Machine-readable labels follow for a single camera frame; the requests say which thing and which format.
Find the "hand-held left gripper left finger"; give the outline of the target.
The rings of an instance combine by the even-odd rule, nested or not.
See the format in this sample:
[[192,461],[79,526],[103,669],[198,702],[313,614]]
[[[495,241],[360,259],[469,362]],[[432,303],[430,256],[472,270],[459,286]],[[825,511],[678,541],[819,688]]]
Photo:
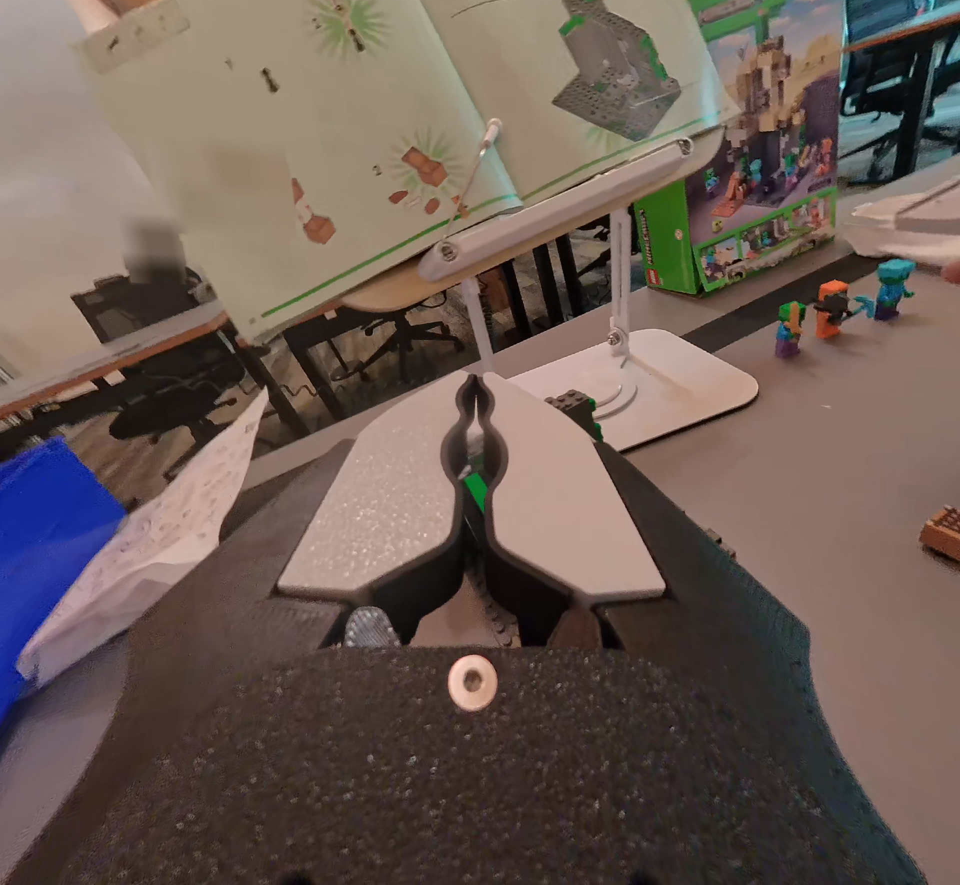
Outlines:
[[280,573],[277,594],[384,612],[400,639],[460,590],[467,433],[477,376],[453,372],[355,438]]

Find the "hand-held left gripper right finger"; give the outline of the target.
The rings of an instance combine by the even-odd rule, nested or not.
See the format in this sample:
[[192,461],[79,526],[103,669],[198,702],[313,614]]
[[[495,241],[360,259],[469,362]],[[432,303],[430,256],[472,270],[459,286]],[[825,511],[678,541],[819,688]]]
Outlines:
[[615,484],[618,458],[544,398],[494,373],[478,380],[492,481],[486,584],[523,646],[546,646],[567,619],[662,599],[667,583]]

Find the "grey green brick model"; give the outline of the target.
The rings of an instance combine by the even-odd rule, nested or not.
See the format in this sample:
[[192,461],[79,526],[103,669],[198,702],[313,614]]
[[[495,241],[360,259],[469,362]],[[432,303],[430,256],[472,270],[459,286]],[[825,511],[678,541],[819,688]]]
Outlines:
[[[605,441],[601,425],[595,419],[596,401],[577,389],[557,396],[547,397],[544,401],[567,416],[596,443]],[[493,473],[487,469],[485,458],[484,431],[478,416],[466,431],[466,467],[462,474],[465,491],[473,500],[481,517],[485,515],[486,498],[493,481]]]

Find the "black office chair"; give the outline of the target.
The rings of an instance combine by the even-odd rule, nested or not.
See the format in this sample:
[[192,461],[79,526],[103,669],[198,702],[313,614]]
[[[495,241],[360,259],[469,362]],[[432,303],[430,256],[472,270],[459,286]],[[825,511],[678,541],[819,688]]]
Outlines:
[[[70,299],[99,341],[107,344],[186,313],[210,297],[209,286],[186,268],[181,282],[162,276],[134,283],[128,276],[113,275]],[[157,438],[185,427],[203,446],[222,429],[210,414],[222,396],[243,381],[246,371],[214,332],[123,368],[121,374],[140,394],[124,404],[110,424],[114,439]]]
[[[846,0],[847,43],[876,37],[915,15],[915,0]],[[841,115],[901,112],[914,62],[913,49],[896,43],[848,54]]]
[[465,351],[466,347],[462,339],[451,332],[450,327],[444,321],[412,322],[407,317],[407,312],[411,310],[410,307],[398,312],[385,313],[380,316],[374,315],[371,321],[363,326],[366,337],[372,337],[378,327],[392,327],[390,336],[363,361],[348,362],[341,357],[340,351],[333,340],[328,341],[327,344],[331,351],[335,353],[338,362],[338,366],[329,374],[330,379],[335,382],[342,382],[354,376],[360,376],[362,381],[370,382],[371,378],[368,372],[371,367],[384,356],[395,354],[398,362],[399,381],[402,384],[410,385],[412,378],[408,359],[414,349],[414,344],[425,342],[446,343],[458,353]]

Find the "green-headed toy minifigure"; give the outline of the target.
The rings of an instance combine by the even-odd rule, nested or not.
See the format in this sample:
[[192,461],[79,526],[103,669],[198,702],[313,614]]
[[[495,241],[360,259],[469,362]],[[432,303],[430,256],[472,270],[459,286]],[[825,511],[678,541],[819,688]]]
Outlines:
[[790,359],[800,353],[800,342],[806,316],[807,305],[805,303],[789,301],[779,306],[774,346],[774,356],[777,359]]

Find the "wood-edged office table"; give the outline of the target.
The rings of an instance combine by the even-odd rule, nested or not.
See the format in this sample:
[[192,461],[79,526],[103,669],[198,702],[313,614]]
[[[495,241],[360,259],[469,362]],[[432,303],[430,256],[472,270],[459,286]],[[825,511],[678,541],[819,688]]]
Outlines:
[[260,388],[268,391],[273,411],[294,436],[298,439],[308,436],[308,427],[296,407],[281,384],[254,353],[257,341],[244,339],[239,335],[229,314],[218,300],[140,328],[48,368],[38,375],[3,384],[1,418],[7,420],[39,404],[52,401],[71,389],[93,384],[97,379],[119,373],[125,368],[208,335],[220,337],[227,349],[241,361],[246,374]]
[[955,1],[846,45],[841,114],[898,116],[895,130],[839,156],[872,150],[862,184],[888,183],[911,174],[925,139],[958,151],[958,132],[928,125],[935,98],[958,84],[958,63],[943,63],[949,46],[958,41],[958,25]]

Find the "blue plastic bin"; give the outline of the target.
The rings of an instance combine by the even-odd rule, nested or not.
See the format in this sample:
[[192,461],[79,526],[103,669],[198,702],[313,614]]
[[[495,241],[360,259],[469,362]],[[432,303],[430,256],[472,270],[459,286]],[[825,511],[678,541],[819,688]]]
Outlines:
[[1,737],[35,673],[18,661],[35,632],[127,517],[60,436],[1,466]]

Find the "orange toy minifigure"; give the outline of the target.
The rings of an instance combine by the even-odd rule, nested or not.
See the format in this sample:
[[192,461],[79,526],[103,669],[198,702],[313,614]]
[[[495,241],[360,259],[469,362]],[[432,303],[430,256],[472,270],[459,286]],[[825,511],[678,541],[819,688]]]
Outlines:
[[815,337],[826,341],[837,337],[842,326],[855,313],[851,309],[849,283],[833,279],[819,286],[815,311]]

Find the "brown studded brick block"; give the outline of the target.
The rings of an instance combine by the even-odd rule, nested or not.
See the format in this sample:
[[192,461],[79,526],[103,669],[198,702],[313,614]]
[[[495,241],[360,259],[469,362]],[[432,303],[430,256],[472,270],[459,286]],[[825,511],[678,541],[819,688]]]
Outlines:
[[925,549],[959,565],[959,508],[945,506],[926,519],[918,541]]

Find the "teal toy minifigure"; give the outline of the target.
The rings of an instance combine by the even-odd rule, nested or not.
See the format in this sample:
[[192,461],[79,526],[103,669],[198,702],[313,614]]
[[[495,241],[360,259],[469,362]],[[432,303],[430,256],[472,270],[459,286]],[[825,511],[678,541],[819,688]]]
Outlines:
[[899,318],[902,302],[914,296],[906,285],[916,269],[916,262],[903,258],[887,259],[877,266],[879,289],[875,300],[867,302],[869,319],[888,323]]

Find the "open instruction booklet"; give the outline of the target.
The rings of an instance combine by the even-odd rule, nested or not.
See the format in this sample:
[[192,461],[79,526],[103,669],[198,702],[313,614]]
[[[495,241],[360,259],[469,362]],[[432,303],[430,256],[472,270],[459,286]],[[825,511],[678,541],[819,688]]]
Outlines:
[[612,211],[738,113],[688,0],[158,0],[77,55],[249,341]]

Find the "green toy set box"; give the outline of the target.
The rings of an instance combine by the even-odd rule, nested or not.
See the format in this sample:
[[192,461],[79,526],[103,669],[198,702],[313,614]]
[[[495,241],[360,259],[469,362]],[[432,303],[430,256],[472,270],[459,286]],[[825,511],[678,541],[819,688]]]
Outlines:
[[633,207],[644,283],[719,291],[834,238],[845,0],[688,0],[737,113]]

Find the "white lamp base plate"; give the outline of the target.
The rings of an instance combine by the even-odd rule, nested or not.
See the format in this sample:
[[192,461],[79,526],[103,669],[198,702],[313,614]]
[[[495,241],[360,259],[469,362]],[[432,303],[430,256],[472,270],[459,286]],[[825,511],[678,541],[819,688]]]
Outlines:
[[530,252],[581,227],[609,217],[611,303],[606,336],[585,350],[513,377],[539,399],[576,390],[594,399],[604,440],[618,451],[645,445],[751,404],[757,380],[666,330],[630,325],[631,224],[628,207],[678,182],[707,161],[723,130],[696,138],[666,139],[626,164],[588,179],[538,204],[487,219],[445,236],[424,255],[379,274],[347,292],[342,303],[366,312],[397,311],[452,286],[464,301],[486,371],[494,354],[484,325],[475,279],[502,260]]

